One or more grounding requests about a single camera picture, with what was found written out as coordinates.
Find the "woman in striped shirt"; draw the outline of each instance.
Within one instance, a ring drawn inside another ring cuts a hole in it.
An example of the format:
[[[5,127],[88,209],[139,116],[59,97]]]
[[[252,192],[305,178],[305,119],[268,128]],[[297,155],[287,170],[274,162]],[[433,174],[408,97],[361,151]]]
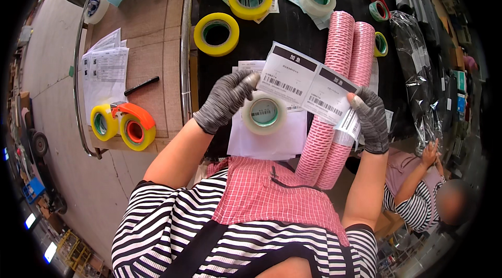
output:
[[[186,189],[213,135],[259,78],[223,76],[152,162],[113,240],[115,276],[375,277],[388,143],[383,102],[367,89],[347,96],[367,151],[341,221],[326,194],[271,161],[232,157]]]
[[[398,213],[416,232],[426,231],[439,222],[461,225],[475,209],[474,191],[465,181],[446,183],[437,143],[438,140],[429,143],[421,158],[389,149],[383,206]],[[346,162],[353,173],[357,162],[355,158]]]

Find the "plastic bag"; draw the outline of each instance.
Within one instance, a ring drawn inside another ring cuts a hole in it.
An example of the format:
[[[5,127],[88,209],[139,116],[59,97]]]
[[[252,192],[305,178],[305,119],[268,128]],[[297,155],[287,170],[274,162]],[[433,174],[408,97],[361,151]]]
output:
[[[421,156],[426,144],[436,138],[439,139],[438,150],[442,150],[439,100],[433,94],[431,62],[417,19],[402,11],[391,11],[389,20],[418,135],[415,154]]]

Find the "striped shirt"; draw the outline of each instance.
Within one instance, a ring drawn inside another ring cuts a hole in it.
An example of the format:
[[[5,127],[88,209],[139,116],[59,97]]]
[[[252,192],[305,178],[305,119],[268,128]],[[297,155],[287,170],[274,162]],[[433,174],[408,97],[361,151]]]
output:
[[[192,189],[140,182],[112,244],[116,277],[159,277],[209,221],[226,187],[228,169]],[[366,225],[346,230],[355,277],[375,277],[376,240]],[[280,221],[229,225],[194,277],[230,277],[253,259],[288,245],[313,251],[322,276],[345,275],[338,237],[321,227]]]
[[[442,182],[439,182],[433,191],[434,200],[439,187],[445,183],[444,177],[441,177]],[[432,215],[432,202],[431,194],[427,189],[425,182],[420,181],[415,189],[415,193],[398,206],[394,204],[394,196],[385,185],[383,206],[385,209],[398,213],[399,216],[405,221],[406,224],[411,226],[414,231],[422,232],[427,228],[430,219],[432,218],[431,227],[439,222],[439,214],[435,210],[434,216]]]

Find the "concrete floor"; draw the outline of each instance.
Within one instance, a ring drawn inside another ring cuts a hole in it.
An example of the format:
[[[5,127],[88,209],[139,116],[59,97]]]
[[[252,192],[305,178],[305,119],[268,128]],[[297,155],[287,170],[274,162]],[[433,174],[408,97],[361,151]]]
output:
[[[129,195],[156,154],[111,150],[101,160],[85,154],[68,75],[81,12],[65,0],[45,0],[33,22],[21,88],[30,92],[35,128],[49,142],[45,161],[68,204],[63,220],[111,266],[111,242]]]

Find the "gray work glove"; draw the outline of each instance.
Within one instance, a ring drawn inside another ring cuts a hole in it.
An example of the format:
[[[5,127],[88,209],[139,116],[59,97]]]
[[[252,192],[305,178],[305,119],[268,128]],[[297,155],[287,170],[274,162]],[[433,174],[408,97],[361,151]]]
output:
[[[251,92],[260,80],[260,74],[238,71],[221,77],[211,89],[204,105],[193,118],[204,132],[213,135],[244,105],[244,100],[253,99]]]
[[[389,136],[384,102],[372,90],[363,86],[350,101],[361,122],[364,149],[373,154],[384,154],[389,150]]]

